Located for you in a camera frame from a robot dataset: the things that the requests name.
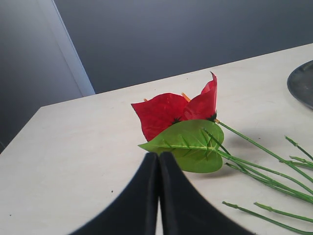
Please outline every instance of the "gray wall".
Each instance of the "gray wall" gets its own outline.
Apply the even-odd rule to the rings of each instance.
[[[7,145],[41,106],[82,94],[36,0],[1,0],[0,32],[0,142]]]
[[[98,93],[313,43],[313,0],[55,3]]]

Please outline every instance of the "green leaf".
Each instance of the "green leaf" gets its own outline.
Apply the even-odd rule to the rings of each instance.
[[[223,160],[218,153],[211,151],[217,150],[219,145],[207,132],[219,143],[223,142],[224,133],[214,122],[188,120],[170,126],[153,140],[139,147],[158,154],[172,152],[178,165],[184,171],[214,172],[222,167]]]

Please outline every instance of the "red petal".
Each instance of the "red petal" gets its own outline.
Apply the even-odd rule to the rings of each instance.
[[[201,94],[193,98],[183,110],[183,120],[209,119],[216,111],[217,78],[208,82]]]
[[[143,135],[150,141],[175,120],[181,120],[182,111],[187,104],[183,96],[165,93],[146,102],[132,104],[132,107],[141,121]]]

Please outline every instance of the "white table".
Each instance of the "white table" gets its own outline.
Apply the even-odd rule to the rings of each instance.
[[[145,154],[137,146],[145,139],[130,103],[166,92],[194,97],[211,80],[209,71],[218,77],[218,119],[281,156],[300,155],[284,135],[313,152],[313,112],[290,95],[286,84],[296,67],[312,59],[313,44],[42,107],[0,155],[0,234],[65,235],[96,216],[124,189]],[[224,144],[235,156],[286,169],[227,130]],[[306,203],[227,166],[186,176],[221,212],[258,235],[294,233],[221,202],[280,221],[281,216],[252,203],[313,217]],[[308,223],[283,221],[312,230]],[[162,234],[160,220],[157,234]]]

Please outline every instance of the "gray plate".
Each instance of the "gray plate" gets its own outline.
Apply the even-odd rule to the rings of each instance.
[[[296,68],[290,74],[287,86],[293,97],[313,109],[313,60]]]

